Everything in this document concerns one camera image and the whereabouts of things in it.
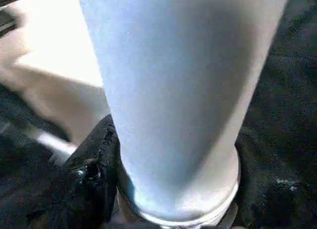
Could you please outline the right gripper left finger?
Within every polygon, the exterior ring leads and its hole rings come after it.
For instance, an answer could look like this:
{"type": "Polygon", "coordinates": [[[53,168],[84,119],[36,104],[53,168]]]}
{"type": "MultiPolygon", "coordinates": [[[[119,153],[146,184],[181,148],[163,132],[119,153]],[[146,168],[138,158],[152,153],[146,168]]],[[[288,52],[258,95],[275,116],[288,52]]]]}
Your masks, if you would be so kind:
{"type": "Polygon", "coordinates": [[[111,220],[120,143],[105,116],[66,160],[27,215],[29,229],[97,229],[111,220]]]}

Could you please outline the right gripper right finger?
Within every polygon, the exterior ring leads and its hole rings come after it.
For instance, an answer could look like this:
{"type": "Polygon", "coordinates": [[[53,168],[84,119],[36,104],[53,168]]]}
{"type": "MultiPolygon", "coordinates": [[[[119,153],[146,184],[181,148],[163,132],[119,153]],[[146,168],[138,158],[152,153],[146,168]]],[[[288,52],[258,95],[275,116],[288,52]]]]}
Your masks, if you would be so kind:
{"type": "Polygon", "coordinates": [[[315,229],[317,196],[286,159],[251,137],[238,138],[236,147],[238,223],[247,229],[315,229]]]}

